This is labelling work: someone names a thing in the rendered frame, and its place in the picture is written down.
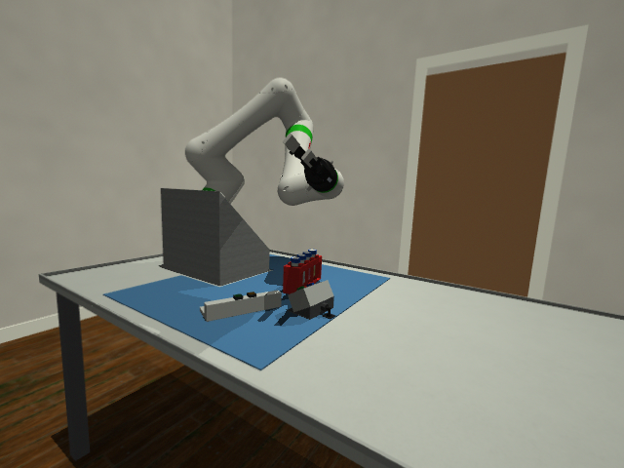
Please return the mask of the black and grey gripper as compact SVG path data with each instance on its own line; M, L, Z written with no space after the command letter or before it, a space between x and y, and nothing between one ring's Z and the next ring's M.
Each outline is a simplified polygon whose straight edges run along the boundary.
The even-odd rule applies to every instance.
M316 157L310 149L305 152L291 133L283 140L283 144L290 150L291 155L301 160L305 176L310 182L317 185L330 184L333 179L332 170L325 159Z

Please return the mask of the blue flat mat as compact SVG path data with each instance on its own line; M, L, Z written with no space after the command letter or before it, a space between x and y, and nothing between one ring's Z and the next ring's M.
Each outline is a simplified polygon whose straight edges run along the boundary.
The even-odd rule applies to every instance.
M104 296L262 371L390 279L322 264L321 279L315 284L329 281L335 317L323 317L327 311L309 320L287 311L292 306L288 293L283 293L283 278L290 261L270 254L272 271L222 287L180 275ZM281 307L209 322L200 312L207 301L272 291L282 293Z

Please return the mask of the white button panel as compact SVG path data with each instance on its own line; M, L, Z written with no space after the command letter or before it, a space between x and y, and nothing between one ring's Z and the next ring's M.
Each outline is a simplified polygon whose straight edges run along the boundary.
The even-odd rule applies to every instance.
M297 288L296 292L288 294L292 308L287 311L306 319L313 319L325 312L323 315L328 319L335 317L331 314L333 309L334 295L328 280L318 284L308 284Z

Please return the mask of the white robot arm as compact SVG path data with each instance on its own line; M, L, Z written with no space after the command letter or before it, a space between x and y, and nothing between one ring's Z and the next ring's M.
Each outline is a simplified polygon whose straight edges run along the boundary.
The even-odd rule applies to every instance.
M203 190L219 191L231 204L245 184L243 175L226 158L242 139L278 117L305 152L311 148L313 123L300 103L291 82L284 78L270 81L252 100L229 118L191 139L185 147L188 163L207 182ZM290 206L337 197L344 186L342 174L332 163L330 184L313 184L304 173L301 161L286 147L285 165L278 185L281 201Z

